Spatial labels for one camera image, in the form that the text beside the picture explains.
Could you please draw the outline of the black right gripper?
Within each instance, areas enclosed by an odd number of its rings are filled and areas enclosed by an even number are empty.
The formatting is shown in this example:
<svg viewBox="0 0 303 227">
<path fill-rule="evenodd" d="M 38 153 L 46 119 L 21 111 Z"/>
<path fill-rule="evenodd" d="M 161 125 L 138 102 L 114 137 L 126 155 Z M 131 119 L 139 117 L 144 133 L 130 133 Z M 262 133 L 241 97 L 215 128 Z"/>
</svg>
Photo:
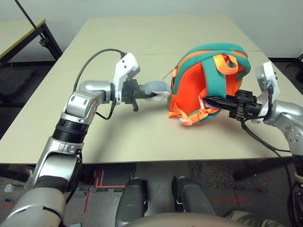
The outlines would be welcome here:
<svg viewBox="0 0 303 227">
<path fill-rule="evenodd" d="M 230 109 L 229 117 L 237 121 L 256 119 L 262 107 L 257 103 L 257 98 L 253 93 L 246 90 L 238 90 L 234 96 L 228 96 L 228 99 L 209 96 L 204 97 L 203 101 L 207 107 Z"/>
</svg>

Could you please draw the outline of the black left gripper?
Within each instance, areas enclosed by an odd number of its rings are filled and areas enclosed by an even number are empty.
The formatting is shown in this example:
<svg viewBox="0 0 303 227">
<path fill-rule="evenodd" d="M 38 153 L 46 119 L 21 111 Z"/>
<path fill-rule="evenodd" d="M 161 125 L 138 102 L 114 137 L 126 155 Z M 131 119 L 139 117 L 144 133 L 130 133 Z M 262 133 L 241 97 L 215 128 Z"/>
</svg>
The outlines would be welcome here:
<svg viewBox="0 0 303 227">
<path fill-rule="evenodd" d="M 127 105 L 132 105 L 133 111 L 137 112 L 139 110 L 137 101 L 136 101 L 136 94 L 138 92 L 139 85 L 137 83 L 136 79 L 127 79 L 123 83 L 122 87 L 122 102 L 127 104 Z M 138 93 L 138 98 L 153 98 L 157 96 L 158 94 L 156 93 L 145 93 L 145 92 L 139 92 Z"/>
</svg>

